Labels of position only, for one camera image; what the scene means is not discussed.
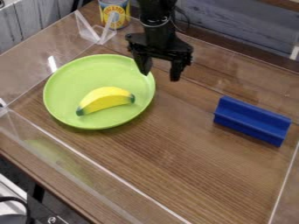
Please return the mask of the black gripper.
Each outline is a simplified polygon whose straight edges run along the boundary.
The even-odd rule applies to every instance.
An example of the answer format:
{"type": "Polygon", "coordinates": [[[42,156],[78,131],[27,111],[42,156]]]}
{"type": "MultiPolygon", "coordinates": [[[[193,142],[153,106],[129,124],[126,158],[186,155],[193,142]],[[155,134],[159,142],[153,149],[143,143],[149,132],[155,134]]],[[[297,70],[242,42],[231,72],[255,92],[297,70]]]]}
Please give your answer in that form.
{"type": "Polygon", "coordinates": [[[171,81],[178,81],[186,65],[193,63],[194,48],[178,37],[174,25],[145,26],[145,31],[129,33],[126,40],[141,73],[149,75],[153,58],[169,60],[173,62],[171,81]]]}

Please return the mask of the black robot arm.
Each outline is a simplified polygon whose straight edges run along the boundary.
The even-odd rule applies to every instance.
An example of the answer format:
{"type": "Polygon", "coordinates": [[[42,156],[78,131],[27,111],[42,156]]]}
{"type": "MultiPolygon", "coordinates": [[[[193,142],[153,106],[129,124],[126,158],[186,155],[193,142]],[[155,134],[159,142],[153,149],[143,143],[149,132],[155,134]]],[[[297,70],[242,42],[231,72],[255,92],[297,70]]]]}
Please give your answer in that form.
{"type": "Polygon", "coordinates": [[[127,50],[143,75],[149,75],[153,58],[171,62],[170,79],[178,81],[182,72],[193,64],[193,46],[177,35],[175,12],[178,0],[137,0],[141,8],[139,20],[145,31],[129,33],[127,50]]]}

